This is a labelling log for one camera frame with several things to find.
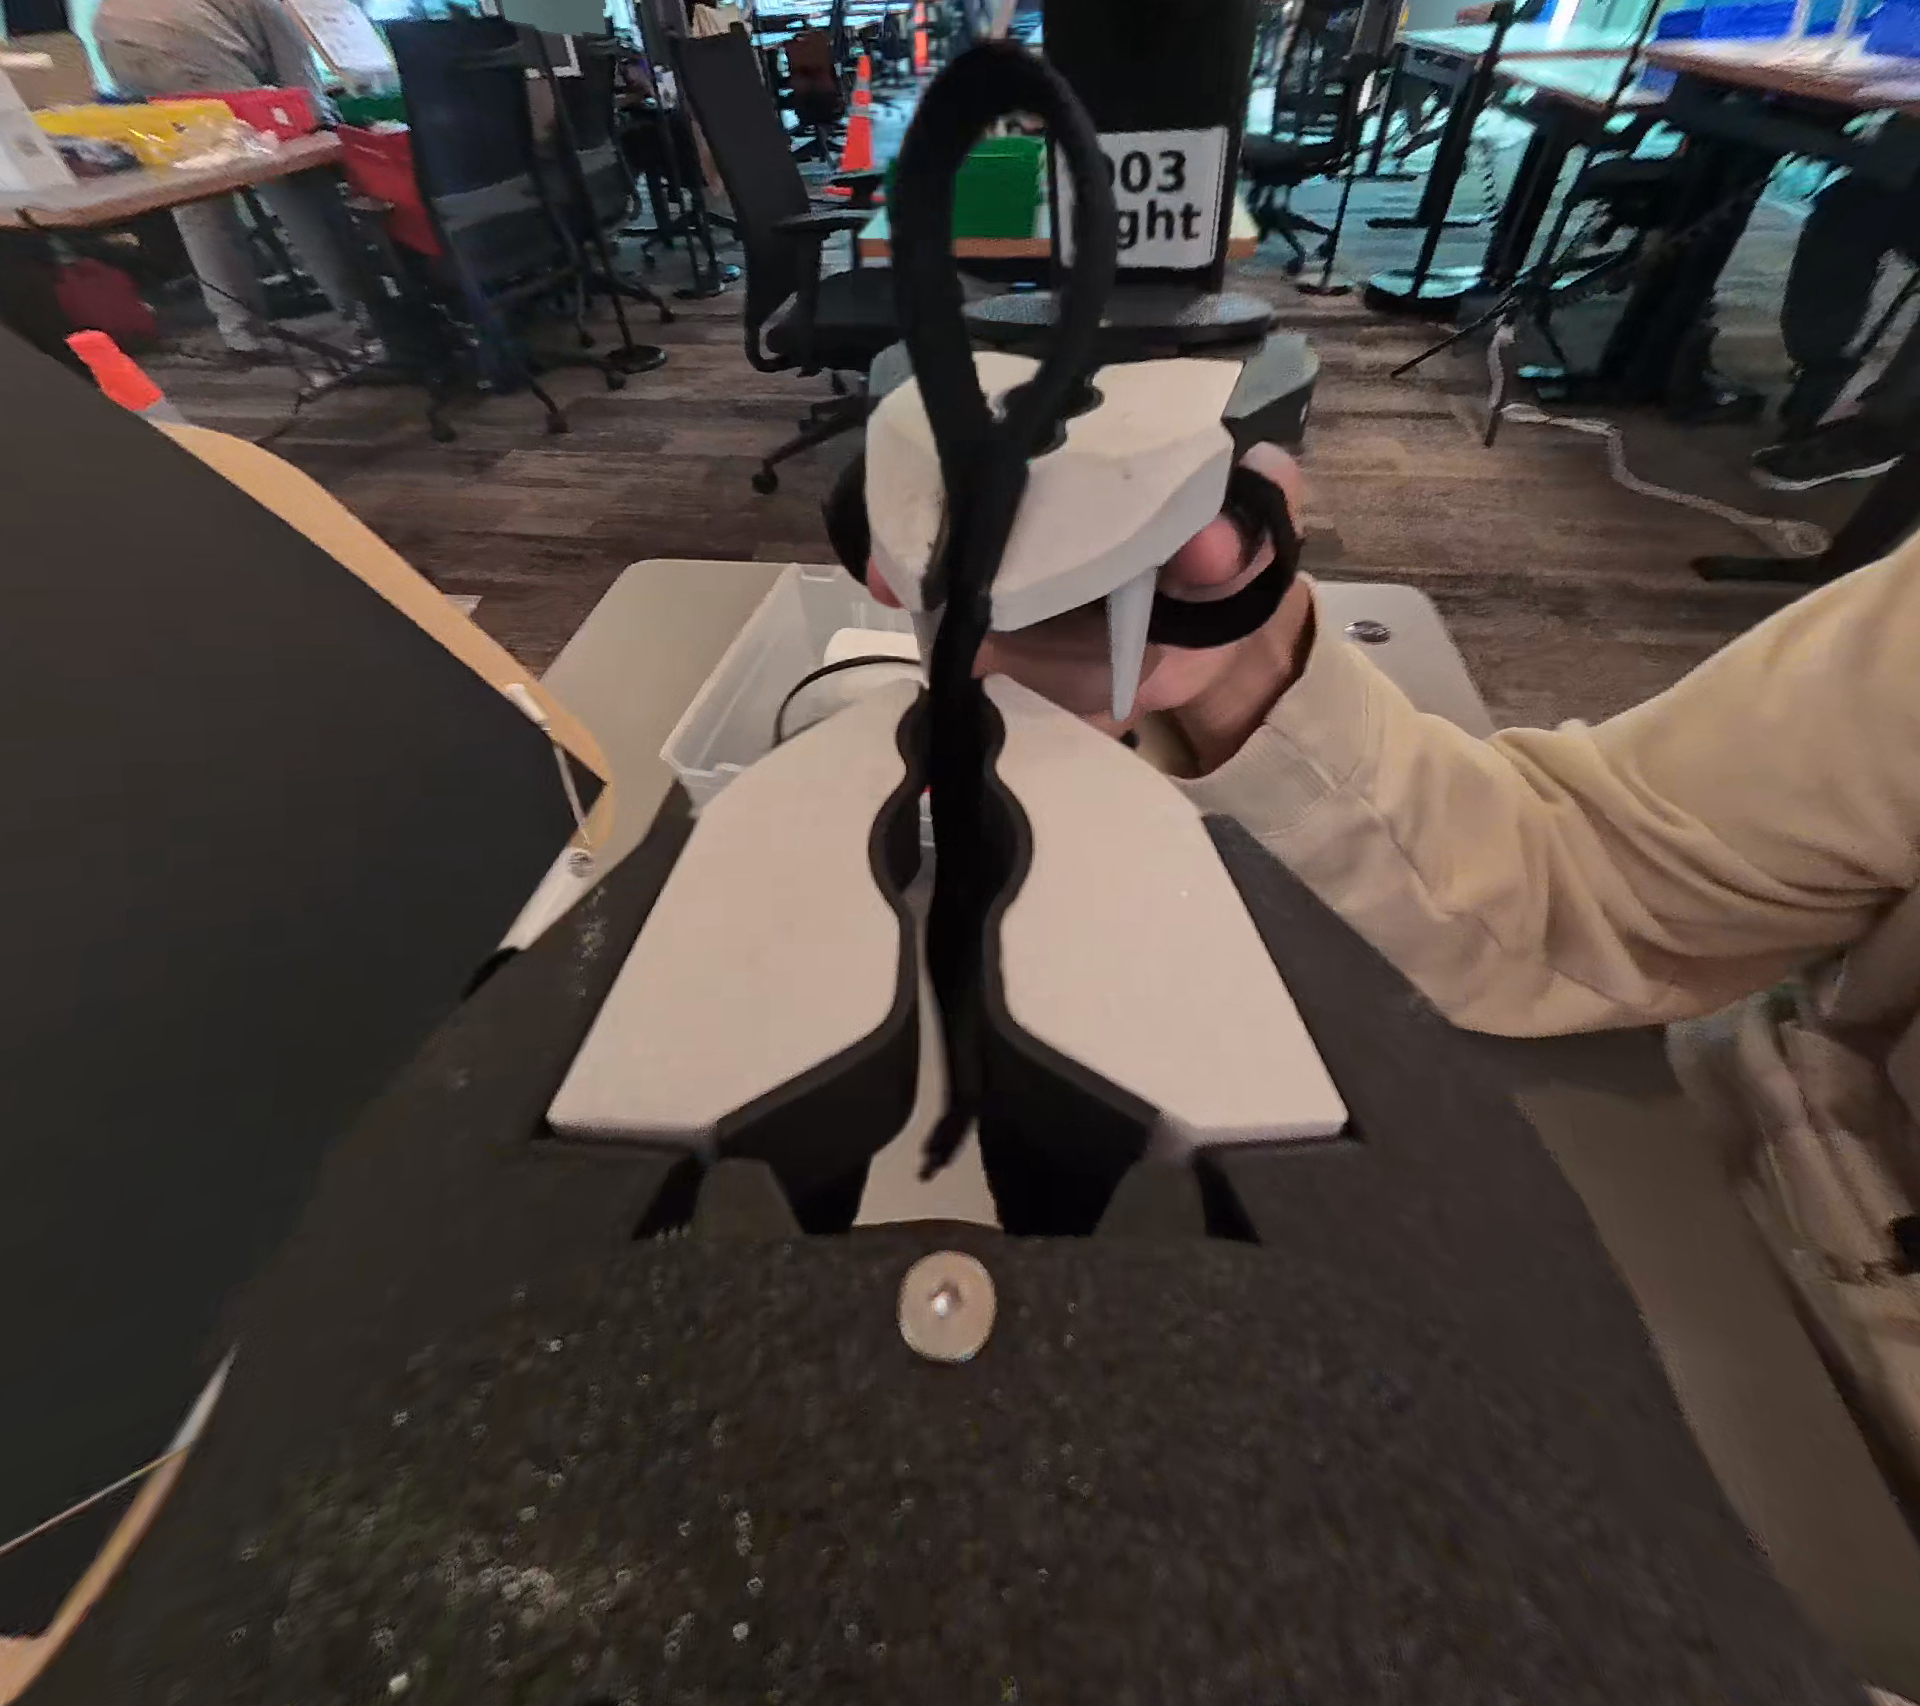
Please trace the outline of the green bins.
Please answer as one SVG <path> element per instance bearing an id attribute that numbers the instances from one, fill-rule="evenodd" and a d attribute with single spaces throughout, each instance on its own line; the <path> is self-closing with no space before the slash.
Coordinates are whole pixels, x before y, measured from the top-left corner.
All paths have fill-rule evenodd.
<path id="1" fill-rule="evenodd" d="M 1047 140 L 1041 134 L 987 134 L 953 183 L 951 235 L 957 242 L 1023 244 L 1041 236 L 1047 202 Z"/>

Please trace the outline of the black shoelace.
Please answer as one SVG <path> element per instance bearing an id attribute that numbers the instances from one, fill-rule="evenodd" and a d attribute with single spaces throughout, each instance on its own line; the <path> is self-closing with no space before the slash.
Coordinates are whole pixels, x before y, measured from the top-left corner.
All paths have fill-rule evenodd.
<path id="1" fill-rule="evenodd" d="M 1073 262 L 1053 342 L 1005 402 L 975 369 L 953 256 L 963 163 L 1011 112 L 1041 120 L 1069 161 Z M 976 678 L 999 571 L 1028 489 L 1031 461 L 1086 386 L 1116 280 L 1115 196 L 1091 112 L 1043 56 L 1006 41 L 960 55 L 926 92 L 907 134 L 892 195 L 892 256 L 902 342 L 925 402 L 942 482 L 940 535 L 926 581 L 935 637 L 926 667 L 922 760 L 935 870 L 926 960 L 937 1001 L 947 1105 L 925 1140 L 922 1178 L 947 1170 L 980 1119 L 988 1085 L 988 928 L 1011 879 L 997 825 L 990 700 Z"/>

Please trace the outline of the black office chair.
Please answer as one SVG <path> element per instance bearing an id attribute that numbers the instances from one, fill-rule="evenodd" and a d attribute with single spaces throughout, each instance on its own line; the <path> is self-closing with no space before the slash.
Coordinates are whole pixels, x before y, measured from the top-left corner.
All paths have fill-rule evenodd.
<path id="1" fill-rule="evenodd" d="M 629 303 L 654 294 L 612 261 L 554 64 L 495 15 L 396 22 L 388 44 L 461 379 L 479 396 L 530 399 L 562 438 L 552 374 L 589 373 L 616 394 L 664 354 L 631 327 Z"/>
<path id="2" fill-rule="evenodd" d="M 864 265 L 856 253 L 843 270 L 827 267 L 833 242 L 856 246 L 884 175 L 837 177 L 853 188 L 850 204 L 812 196 L 745 29 L 679 36 L 676 73 L 733 208 L 747 360 L 761 374 L 831 383 L 799 432 L 753 475 L 756 495 L 776 495 L 790 461 L 864 426 L 872 363 L 901 342 L 892 269 Z"/>

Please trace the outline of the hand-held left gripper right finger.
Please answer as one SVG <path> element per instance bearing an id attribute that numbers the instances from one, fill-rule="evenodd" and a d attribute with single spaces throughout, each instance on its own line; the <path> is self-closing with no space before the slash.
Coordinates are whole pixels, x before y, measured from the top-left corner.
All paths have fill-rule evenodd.
<path id="1" fill-rule="evenodd" d="M 1006 879 L 982 928 L 979 1157 L 1001 1227 L 1091 1235 L 1136 1167 L 1349 1135 L 1202 809 L 1018 683 L 982 692 Z"/>

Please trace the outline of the grey desk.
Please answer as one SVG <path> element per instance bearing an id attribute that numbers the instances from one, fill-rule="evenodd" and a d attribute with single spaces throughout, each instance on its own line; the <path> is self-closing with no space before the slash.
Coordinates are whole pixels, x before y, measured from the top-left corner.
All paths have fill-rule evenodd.
<path id="1" fill-rule="evenodd" d="M 781 566 L 629 566 L 543 674 L 612 776 L 607 867 L 680 797 L 660 749 Z M 1728 1503 L 1813 1626 L 1866 1682 L 1917 1700 L 1918 1557 L 1870 1448 L 1659 1038 L 1500 1047 L 1643 1312 Z"/>

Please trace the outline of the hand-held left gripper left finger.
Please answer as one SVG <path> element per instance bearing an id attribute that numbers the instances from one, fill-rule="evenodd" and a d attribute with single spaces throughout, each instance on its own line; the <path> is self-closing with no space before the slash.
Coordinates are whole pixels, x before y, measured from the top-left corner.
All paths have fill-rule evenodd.
<path id="1" fill-rule="evenodd" d="M 880 685 L 700 813 L 552 1137 L 754 1163 L 803 1229 L 853 1227 L 919 1098 L 920 723 L 920 685 Z"/>

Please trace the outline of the wooden table with clutter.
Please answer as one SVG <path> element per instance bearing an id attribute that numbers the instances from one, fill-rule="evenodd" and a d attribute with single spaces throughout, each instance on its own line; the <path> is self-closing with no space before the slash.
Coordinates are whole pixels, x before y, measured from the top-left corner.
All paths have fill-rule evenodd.
<path id="1" fill-rule="evenodd" d="M 95 180 L 3 195 L 3 230 L 7 233 L 78 233 L 114 230 L 133 221 L 238 196 L 286 178 L 336 171 L 346 158 L 335 133 L 273 140 L 259 150 L 238 150 L 225 158 L 139 169 Z"/>

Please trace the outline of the distant blue bins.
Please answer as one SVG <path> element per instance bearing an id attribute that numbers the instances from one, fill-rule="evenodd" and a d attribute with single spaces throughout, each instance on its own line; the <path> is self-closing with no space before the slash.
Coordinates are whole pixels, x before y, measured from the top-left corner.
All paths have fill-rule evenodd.
<path id="1" fill-rule="evenodd" d="M 1835 36 L 1847 0 L 1811 0 L 1805 33 L 1811 39 Z M 1689 0 L 1693 39 L 1699 41 L 1781 41 L 1795 31 L 1801 0 Z M 1872 58 L 1918 58 L 1918 0 L 1857 0 L 1853 39 Z"/>

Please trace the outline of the clear plastic bin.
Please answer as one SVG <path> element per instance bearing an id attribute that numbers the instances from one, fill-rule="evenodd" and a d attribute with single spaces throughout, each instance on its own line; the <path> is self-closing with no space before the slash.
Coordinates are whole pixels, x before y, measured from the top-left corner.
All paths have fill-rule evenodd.
<path id="1" fill-rule="evenodd" d="M 695 813 L 775 751 L 771 735 L 783 696 L 823 662 L 831 637 L 843 629 L 917 637 L 911 614 L 879 603 L 834 566 L 779 571 L 660 749 Z"/>

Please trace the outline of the black board with wooden rim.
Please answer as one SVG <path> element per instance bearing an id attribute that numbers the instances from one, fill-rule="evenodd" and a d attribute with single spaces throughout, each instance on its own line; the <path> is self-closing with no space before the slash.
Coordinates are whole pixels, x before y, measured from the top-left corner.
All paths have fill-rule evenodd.
<path id="1" fill-rule="evenodd" d="M 612 773 L 304 473 L 4 333 L 4 1693 Z"/>

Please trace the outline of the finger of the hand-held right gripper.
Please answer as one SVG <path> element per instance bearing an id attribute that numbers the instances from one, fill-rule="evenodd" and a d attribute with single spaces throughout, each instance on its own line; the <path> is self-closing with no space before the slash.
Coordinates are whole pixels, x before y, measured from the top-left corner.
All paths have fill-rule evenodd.
<path id="1" fill-rule="evenodd" d="M 948 486 L 928 402 L 909 376 L 876 400 L 864 441 L 870 571 L 905 610 L 942 610 Z"/>
<path id="2" fill-rule="evenodd" d="M 1239 373 L 1210 359 L 1102 369 L 1097 402 L 1026 466 L 988 630 L 1011 639 L 1092 613 L 1112 720 L 1140 714 L 1142 685 L 1173 648 L 1149 634 L 1165 568 L 1225 517 Z"/>

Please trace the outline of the yellow bins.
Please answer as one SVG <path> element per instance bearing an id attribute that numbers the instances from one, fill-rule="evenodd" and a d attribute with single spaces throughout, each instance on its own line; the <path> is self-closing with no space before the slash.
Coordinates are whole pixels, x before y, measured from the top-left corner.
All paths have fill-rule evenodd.
<path id="1" fill-rule="evenodd" d="M 86 102 L 33 110 L 37 129 L 80 177 L 180 164 L 185 134 L 155 102 Z"/>

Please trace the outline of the person's right hand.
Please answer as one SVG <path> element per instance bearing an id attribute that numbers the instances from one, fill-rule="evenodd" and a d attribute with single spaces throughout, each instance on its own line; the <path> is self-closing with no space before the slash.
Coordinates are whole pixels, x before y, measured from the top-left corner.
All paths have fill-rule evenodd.
<path id="1" fill-rule="evenodd" d="M 1242 466 L 1286 495 L 1292 521 L 1305 517 L 1305 475 L 1289 450 L 1258 442 Z M 1269 544 L 1220 514 L 1169 559 L 1158 590 L 1204 605 L 1234 597 L 1266 566 Z M 1012 634 L 993 633 L 976 650 L 972 677 L 1015 680 L 1098 735 L 1118 738 L 1158 728 L 1174 740 L 1170 768 L 1180 778 L 1200 778 L 1237 757 L 1305 672 L 1317 621 L 1317 585 L 1303 568 L 1269 622 L 1234 645 L 1213 650 L 1150 647 L 1125 723 L 1112 710 L 1105 605 L 1075 608 Z"/>

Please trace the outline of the person's right forearm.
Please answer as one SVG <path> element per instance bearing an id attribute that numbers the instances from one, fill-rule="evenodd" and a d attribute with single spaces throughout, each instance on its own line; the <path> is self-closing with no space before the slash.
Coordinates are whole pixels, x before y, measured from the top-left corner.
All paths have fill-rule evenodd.
<path id="1" fill-rule="evenodd" d="M 1716 1015 L 1823 975 L 1839 1028 L 1917 1020 L 1918 549 L 1799 598 L 1592 726 L 1476 738 L 1317 639 L 1185 782 L 1467 1031 Z"/>

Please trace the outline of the white cylindrical roll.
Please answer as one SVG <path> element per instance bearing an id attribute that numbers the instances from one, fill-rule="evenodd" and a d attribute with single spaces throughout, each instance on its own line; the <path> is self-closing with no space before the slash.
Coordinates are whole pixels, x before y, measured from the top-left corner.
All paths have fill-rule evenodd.
<path id="1" fill-rule="evenodd" d="M 823 662 L 781 696 L 771 746 L 779 749 L 823 726 L 874 692 L 925 685 L 922 648 L 911 629 L 838 629 L 829 639 Z"/>

